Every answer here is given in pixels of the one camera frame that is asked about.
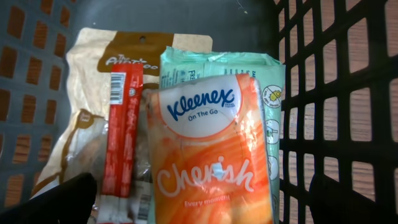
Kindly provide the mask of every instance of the wooden surface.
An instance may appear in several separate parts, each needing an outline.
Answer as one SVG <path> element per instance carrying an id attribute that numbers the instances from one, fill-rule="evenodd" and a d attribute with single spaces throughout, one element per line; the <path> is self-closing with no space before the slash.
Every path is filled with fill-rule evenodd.
<path id="1" fill-rule="evenodd" d="M 290 18 L 295 13 L 295 1 L 289 0 Z M 360 0 L 346 0 L 346 8 L 350 10 Z M 389 55 L 394 56 L 398 54 L 398 0 L 389 0 L 386 6 L 386 20 L 387 20 L 387 38 Z M 312 25 L 312 10 L 310 10 L 304 17 L 304 33 L 305 45 L 313 40 L 313 25 Z M 322 0 L 322 29 L 326 30 L 332 25 L 334 21 L 333 0 Z M 279 15 L 280 30 L 283 28 L 284 12 Z M 367 40 L 366 20 L 363 19 L 349 29 L 349 68 L 350 72 L 355 72 L 368 66 L 368 40 Z M 284 62 L 284 40 L 281 41 L 279 47 L 280 60 Z M 297 53 L 297 28 L 294 27 L 290 32 L 290 54 Z M 324 64 L 325 64 L 325 83 L 331 82 L 337 78 L 336 67 L 336 43 L 335 41 L 327 44 L 323 49 Z M 306 90 L 311 90 L 315 87 L 315 60 L 314 57 L 309 57 L 306 62 Z M 298 67 L 292 69 L 292 96 L 299 93 L 299 74 Z M 392 138 L 398 141 L 398 79 L 391 82 L 391 119 L 392 119 Z M 371 109 L 370 109 L 370 92 L 368 88 L 352 92 L 350 96 L 350 118 L 351 118 L 351 138 L 354 141 L 371 141 Z M 337 98 L 330 98 L 324 104 L 324 138 L 325 140 L 337 139 Z M 315 105 L 312 103 L 305 107 L 305 139 L 313 139 L 314 128 L 314 109 Z M 297 130 L 297 109 L 290 111 L 289 122 L 290 138 L 296 137 Z M 304 173 L 305 173 L 305 188 L 308 190 L 309 185 L 314 174 L 314 160 L 313 156 L 306 154 L 304 157 Z M 289 169 L 290 181 L 297 185 L 296 172 L 296 154 L 291 152 L 289 154 L 289 167 L 282 167 L 280 169 Z M 325 158 L 325 174 L 331 178 L 338 180 L 338 160 L 335 158 Z M 371 164 L 362 162 L 353 162 L 353 189 L 366 197 L 374 200 L 374 179 L 373 167 Z M 283 173 L 280 171 L 280 178 L 283 178 Z M 395 172 L 396 180 L 396 201 L 398 202 L 398 170 Z M 298 223 L 297 200 L 290 198 L 290 223 Z M 284 195 L 280 195 L 280 219 L 283 220 Z M 306 223 L 313 223 L 309 208 L 306 211 Z"/>

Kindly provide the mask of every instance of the kleenex logo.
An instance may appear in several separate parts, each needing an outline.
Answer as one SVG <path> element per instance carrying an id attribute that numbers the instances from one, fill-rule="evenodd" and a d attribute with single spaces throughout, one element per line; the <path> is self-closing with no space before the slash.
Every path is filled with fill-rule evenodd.
<path id="1" fill-rule="evenodd" d="M 221 107 L 227 103 L 232 103 L 235 100 L 234 95 L 232 94 L 233 90 L 230 89 L 226 93 L 224 90 L 218 92 L 217 90 L 213 90 L 211 94 L 202 93 L 201 95 L 196 94 L 193 98 L 186 99 L 185 96 L 181 96 L 180 98 L 180 107 L 182 111 L 178 111 L 178 101 L 174 103 L 174 107 L 172 108 L 170 105 L 167 105 L 167 109 L 170 114 L 173 116 L 175 121 L 178 121 L 179 116 L 183 116 L 185 112 L 190 110 L 194 110 L 199 106 L 206 105 L 207 103 L 217 104 L 221 102 Z"/>

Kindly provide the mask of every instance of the red stick packet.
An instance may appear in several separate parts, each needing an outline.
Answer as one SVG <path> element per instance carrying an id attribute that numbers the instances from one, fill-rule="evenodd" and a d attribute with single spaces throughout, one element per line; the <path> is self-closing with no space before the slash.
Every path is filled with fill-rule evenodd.
<path id="1" fill-rule="evenodd" d="M 142 64 L 113 66 L 108 146 L 97 223 L 133 223 L 129 211 L 134 147 L 143 86 Z"/>

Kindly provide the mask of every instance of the barcode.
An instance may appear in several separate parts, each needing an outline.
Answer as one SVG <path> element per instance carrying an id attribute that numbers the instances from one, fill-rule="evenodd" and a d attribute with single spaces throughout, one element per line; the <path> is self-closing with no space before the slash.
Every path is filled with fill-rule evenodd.
<path id="1" fill-rule="evenodd" d="M 138 209 L 138 219 L 147 220 L 149 213 L 149 205 L 150 205 L 150 195 L 141 195 L 141 200 L 139 202 Z"/>
<path id="2" fill-rule="evenodd" d="M 123 72 L 111 73 L 111 105 L 123 104 L 123 89 L 126 74 Z"/>

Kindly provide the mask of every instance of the mint green wet wipes package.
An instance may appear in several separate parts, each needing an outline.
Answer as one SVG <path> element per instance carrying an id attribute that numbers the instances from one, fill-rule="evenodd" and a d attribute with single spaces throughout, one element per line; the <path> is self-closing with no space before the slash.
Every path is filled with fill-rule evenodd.
<path id="1" fill-rule="evenodd" d="M 212 52 L 195 53 L 167 47 L 161 56 L 159 88 L 215 75 L 248 73 L 259 80 L 267 125 L 267 154 L 274 220 L 279 222 L 279 130 L 285 65 L 267 54 Z M 153 223 L 151 201 L 148 223 Z"/>

